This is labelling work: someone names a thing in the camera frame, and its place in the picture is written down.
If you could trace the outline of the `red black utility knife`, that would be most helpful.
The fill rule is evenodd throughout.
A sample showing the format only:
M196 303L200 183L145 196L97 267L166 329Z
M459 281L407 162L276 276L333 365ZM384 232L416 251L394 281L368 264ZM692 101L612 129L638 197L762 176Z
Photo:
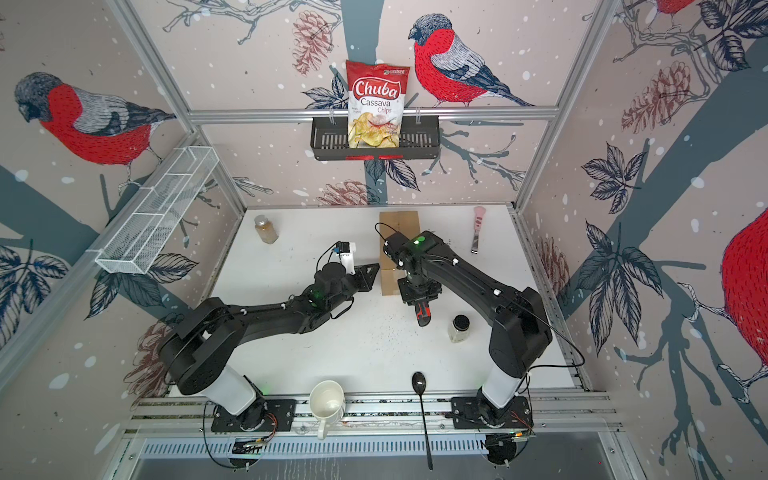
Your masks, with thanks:
M414 305L416 319L419 327L426 327L432 319L431 310L427 301L420 301Z

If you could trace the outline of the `brown cardboard express box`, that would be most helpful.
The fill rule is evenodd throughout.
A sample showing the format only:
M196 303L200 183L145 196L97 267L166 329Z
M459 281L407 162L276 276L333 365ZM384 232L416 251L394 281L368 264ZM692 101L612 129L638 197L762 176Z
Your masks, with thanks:
M381 294L399 296L398 280L406 273L398 268L397 261L389 257L391 250L397 251L407 240L421 232L417 211L382 211L379 213L379 233L382 253L379 257Z

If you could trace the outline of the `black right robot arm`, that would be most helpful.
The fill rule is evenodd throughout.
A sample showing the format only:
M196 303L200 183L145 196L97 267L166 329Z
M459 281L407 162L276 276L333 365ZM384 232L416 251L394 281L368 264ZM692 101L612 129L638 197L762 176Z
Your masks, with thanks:
M421 327L431 321L430 303L444 288L490 326L488 351L494 367L480 394L486 405L506 408L532 364L552 342L541 295L530 287L520 291L493 279L429 231L412 239L396 231L384 240L383 252L405 272L398 280L400 295L414 308Z

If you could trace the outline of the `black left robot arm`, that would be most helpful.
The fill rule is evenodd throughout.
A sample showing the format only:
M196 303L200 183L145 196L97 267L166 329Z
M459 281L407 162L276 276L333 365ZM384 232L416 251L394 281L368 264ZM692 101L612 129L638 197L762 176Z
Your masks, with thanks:
M358 293L373 289L377 263L348 272L328 263L298 296L257 306L226 305L218 297L204 300L176 325L159 348L159 358L179 392L201 394L233 416L242 416L262 395L228 365L237 347L262 338L313 332L346 313Z

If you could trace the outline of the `black lid glass jar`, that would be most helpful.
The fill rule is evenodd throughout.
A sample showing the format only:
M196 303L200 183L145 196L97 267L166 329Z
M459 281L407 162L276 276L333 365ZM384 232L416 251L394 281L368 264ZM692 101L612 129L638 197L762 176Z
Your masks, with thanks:
M463 314L456 315L449 327L448 336L452 343L459 343L464 341L469 335L470 319Z

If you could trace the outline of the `black long spoon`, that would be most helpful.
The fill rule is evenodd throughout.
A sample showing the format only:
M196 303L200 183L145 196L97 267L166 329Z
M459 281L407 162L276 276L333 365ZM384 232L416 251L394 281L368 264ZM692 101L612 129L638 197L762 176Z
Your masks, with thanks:
M426 461L427 466L430 471L434 470L434 463L433 463L433 457L432 457L432 450L431 450L431 443L429 439L429 433L428 433L428 427L426 423L426 412L424 408L424 401L423 401L423 395L426 391L426 377L421 371L416 371L413 373L411 377L411 385L413 388L413 391L419 398L419 404L420 404L420 410L421 410L421 420L422 420L422 426L423 426L423 433L424 433L424 442L425 442L425 452L426 452Z

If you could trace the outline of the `brown spice jar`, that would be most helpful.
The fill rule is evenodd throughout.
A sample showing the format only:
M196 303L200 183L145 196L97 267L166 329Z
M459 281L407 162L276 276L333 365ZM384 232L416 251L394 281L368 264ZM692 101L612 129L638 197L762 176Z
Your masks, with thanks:
M266 244L274 244L279 236L272 221L265 215L257 215L254 219L255 229L260 239Z

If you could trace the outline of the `cream ceramic mug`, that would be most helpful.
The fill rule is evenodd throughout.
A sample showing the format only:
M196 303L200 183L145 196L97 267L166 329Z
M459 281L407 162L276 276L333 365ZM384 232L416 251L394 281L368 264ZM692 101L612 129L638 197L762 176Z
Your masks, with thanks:
M342 386L333 380L318 383L310 393L309 408L318 421L317 438L324 440L330 428L344 416L345 394Z

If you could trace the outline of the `Chuba cassava chips bag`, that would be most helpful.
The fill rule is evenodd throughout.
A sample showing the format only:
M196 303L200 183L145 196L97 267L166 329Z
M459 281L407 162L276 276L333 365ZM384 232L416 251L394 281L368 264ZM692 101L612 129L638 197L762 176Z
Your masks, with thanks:
M348 60L346 69L349 147L399 147L410 68Z

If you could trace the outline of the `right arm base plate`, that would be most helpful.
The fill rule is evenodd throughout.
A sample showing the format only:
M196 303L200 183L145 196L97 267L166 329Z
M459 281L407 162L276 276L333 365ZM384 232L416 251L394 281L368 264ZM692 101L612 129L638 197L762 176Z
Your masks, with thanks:
M532 430L532 409L523 396L514 396L504 407L495 407L481 393L475 396L452 397L445 415L457 430L519 429Z

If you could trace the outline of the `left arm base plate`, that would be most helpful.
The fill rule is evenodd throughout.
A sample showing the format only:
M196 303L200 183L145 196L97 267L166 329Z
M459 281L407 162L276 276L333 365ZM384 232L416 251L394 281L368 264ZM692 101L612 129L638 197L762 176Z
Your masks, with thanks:
M297 407L292 398L258 397L246 410L235 416L224 407L216 406L211 431L214 433L288 432Z

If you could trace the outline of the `aluminium front rail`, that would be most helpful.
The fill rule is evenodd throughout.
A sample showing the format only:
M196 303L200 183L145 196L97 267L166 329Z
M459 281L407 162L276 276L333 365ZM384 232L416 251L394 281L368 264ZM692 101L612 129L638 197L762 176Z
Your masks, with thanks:
M452 393L424 395L426 423L431 433L452 433L452 422L445 417ZM608 394L579 389L532 389L530 401L533 432L620 432L624 429ZM203 397L166 397L139 403L123 433L126 436L197 437L210 423L212 407ZM331 427L330 434L395 435L422 431L418 397L413 394L347 394L345 416Z

